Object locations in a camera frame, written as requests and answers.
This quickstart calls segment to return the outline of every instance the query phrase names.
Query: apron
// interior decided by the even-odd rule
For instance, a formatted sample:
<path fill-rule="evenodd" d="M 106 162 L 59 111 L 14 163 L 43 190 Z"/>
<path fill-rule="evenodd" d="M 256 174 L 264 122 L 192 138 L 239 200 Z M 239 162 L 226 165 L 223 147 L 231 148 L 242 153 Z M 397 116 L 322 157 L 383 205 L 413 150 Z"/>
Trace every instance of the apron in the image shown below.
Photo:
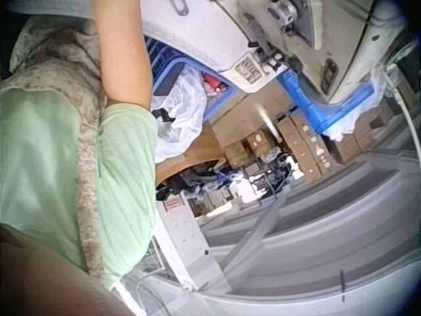
<path fill-rule="evenodd" d="M 107 104 L 101 85 L 99 45 L 92 20 L 31 17 L 13 49 L 13 76 L 0 84 L 28 92 L 61 94 L 81 118 L 77 148 L 76 212 L 80 245 L 88 273 L 104 284 L 103 252 L 98 235 L 97 129 Z"/>

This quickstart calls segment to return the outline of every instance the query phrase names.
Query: shirt sleeve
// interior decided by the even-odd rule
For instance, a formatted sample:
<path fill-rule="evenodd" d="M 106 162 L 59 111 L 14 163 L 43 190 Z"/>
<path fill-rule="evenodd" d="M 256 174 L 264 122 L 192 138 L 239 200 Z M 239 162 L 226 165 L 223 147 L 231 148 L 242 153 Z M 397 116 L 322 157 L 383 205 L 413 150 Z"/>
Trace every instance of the shirt sleeve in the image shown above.
<path fill-rule="evenodd" d="M 110 288 L 145 255 L 155 228 L 157 122 L 138 105 L 112 105 L 98 142 L 100 235 Z"/>

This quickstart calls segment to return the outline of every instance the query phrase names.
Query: curved wooden surface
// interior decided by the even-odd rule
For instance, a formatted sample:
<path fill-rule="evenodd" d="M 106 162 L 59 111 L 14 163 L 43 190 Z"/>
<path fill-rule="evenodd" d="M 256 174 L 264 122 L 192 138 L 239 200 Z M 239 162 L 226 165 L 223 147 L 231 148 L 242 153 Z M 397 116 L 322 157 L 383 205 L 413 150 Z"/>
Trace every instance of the curved wooden surface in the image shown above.
<path fill-rule="evenodd" d="M 209 161 L 218 161 L 217 167 L 223 165 L 226 158 L 212 127 L 208 125 L 203 127 L 202 134 L 196 138 L 185 153 L 157 165 L 156 183 L 158 185 L 187 168 Z"/>

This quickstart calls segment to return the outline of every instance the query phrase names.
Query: red object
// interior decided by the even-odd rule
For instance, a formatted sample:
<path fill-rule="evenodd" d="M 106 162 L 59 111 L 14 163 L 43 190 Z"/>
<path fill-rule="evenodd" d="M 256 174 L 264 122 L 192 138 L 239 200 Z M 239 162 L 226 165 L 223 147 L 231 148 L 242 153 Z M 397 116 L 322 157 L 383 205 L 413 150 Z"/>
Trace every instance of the red object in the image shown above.
<path fill-rule="evenodd" d="M 215 90 L 216 88 L 218 88 L 222 81 L 219 79 L 216 79 L 214 76 L 204 72 L 203 73 L 203 78 L 205 79 L 205 81 L 213 88 L 213 90 Z"/>

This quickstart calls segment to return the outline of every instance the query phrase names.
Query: blue tray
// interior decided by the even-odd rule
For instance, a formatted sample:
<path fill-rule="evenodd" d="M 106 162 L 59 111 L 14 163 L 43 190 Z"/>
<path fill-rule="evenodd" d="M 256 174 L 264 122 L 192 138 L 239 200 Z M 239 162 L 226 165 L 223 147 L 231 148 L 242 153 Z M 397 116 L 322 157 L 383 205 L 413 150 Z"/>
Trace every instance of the blue tray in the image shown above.
<path fill-rule="evenodd" d="M 372 85 L 366 82 L 339 105 L 327 107 L 314 104 L 306 97 L 299 87 L 296 73 L 291 69 L 281 73 L 278 81 L 306 116 L 316 134 L 323 133 L 374 93 Z"/>
<path fill-rule="evenodd" d="M 167 89 L 171 88 L 184 64 L 189 64 L 196 69 L 207 72 L 228 85 L 228 89 L 215 101 L 214 104 L 212 104 L 212 106 L 206 109 L 203 116 L 204 122 L 217 114 L 219 110 L 223 109 L 229 98 L 231 98 L 237 90 L 232 83 L 227 81 L 227 79 L 223 78 L 217 72 L 203 66 L 201 63 L 193 59 L 190 59 L 179 51 L 152 38 L 145 38 L 145 41 L 149 58 L 151 60 L 154 94 L 158 91 L 158 89 L 161 89 L 163 84 L 169 86 Z"/>

